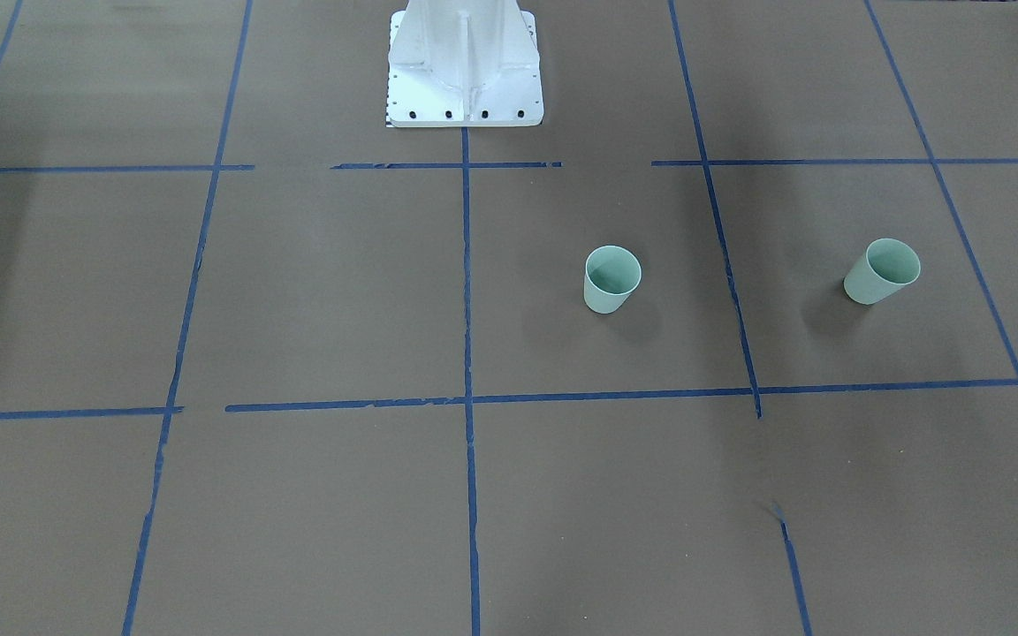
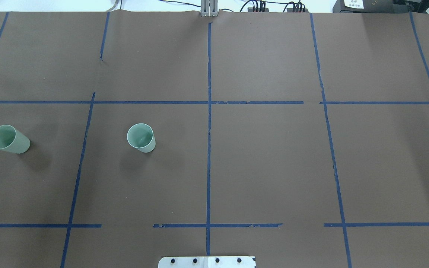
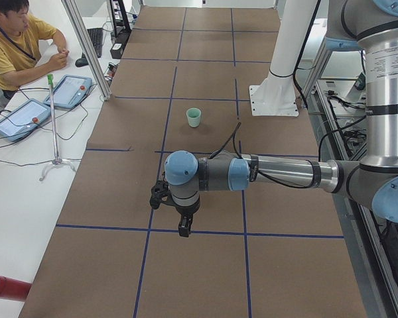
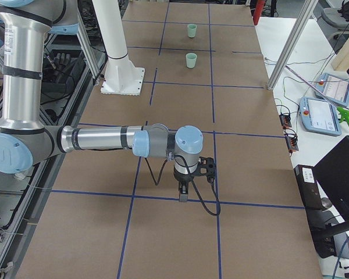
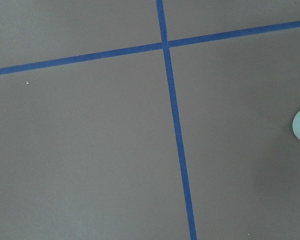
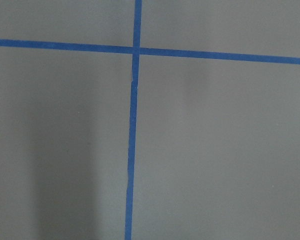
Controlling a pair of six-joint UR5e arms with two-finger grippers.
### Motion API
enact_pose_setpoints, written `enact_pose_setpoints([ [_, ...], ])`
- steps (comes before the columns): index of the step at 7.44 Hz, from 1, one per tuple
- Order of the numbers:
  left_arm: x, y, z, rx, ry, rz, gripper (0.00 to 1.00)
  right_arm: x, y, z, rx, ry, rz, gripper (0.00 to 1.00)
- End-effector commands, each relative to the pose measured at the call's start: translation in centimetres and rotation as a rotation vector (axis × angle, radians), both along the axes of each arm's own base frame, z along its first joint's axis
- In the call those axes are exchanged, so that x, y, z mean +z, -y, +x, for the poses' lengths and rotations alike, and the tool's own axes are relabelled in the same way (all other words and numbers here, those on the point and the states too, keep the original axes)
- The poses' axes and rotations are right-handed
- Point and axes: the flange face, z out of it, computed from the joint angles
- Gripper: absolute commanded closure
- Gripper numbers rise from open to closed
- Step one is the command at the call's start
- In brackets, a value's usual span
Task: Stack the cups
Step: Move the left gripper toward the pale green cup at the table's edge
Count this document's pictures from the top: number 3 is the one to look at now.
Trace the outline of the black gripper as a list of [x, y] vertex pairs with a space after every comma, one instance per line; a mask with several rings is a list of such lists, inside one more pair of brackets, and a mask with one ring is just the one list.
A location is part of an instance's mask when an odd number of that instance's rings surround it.
[[178, 224], [178, 233], [181, 237], [189, 237], [191, 233], [192, 218], [200, 208], [200, 198], [188, 205], [174, 204], [175, 209], [182, 215]]

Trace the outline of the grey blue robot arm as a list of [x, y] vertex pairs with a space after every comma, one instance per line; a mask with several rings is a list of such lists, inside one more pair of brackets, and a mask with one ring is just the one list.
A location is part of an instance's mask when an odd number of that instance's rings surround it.
[[180, 236], [190, 234], [203, 191], [240, 191], [253, 182], [321, 188], [398, 223], [398, 1], [331, 1], [328, 38], [365, 51], [367, 151], [358, 161], [283, 160], [219, 150], [197, 158], [179, 150], [165, 160], [165, 178], [151, 207], [174, 207]]

